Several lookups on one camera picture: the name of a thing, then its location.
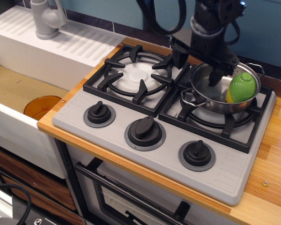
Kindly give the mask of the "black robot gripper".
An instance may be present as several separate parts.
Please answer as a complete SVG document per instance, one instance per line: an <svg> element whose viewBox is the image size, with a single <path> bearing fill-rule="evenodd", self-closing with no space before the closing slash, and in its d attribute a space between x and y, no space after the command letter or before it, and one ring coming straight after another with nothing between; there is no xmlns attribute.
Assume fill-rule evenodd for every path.
<svg viewBox="0 0 281 225"><path fill-rule="evenodd" d="M201 36L191 29L181 29L170 39L174 66L181 69L189 55L212 66L209 86L214 87L223 76L232 75L239 58L224 42L223 31L215 35Z"/></svg>

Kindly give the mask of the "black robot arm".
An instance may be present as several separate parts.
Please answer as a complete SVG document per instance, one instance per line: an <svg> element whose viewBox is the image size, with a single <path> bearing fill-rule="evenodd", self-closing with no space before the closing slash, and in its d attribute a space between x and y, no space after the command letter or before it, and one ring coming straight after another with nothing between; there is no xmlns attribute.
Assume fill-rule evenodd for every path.
<svg viewBox="0 0 281 225"><path fill-rule="evenodd" d="M229 49L239 37L225 41L225 32L232 24L237 35L240 29L236 19L243 16L246 3L242 0L198 0L190 20L190 29L181 29L170 39L173 62L181 68L188 56L207 63L213 69L209 86L214 87L223 76L232 75L239 58Z"/></svg>

